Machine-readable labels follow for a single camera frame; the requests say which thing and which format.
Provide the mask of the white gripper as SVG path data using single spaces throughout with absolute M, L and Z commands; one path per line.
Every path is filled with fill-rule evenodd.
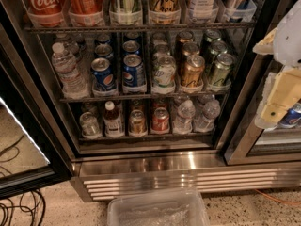
M 274 53 L 273 41 L 277 30 L 271 30 L 262 40 L 255 44 L 252 51 L 266 56 Z M 301 71 L 289 68 L 280 73 L 269 73 L 258 105 L 255 125 L 261 129 L 275 127 L 301 99 Z

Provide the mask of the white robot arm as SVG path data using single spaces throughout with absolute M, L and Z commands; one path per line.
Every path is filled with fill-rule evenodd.
M 301 99 L 301 0 L 253 47 L 258 55 L 272 55 L 284 66 L 279 73 L 268 73 L 258 105 L 255 125 L 275 127 Z

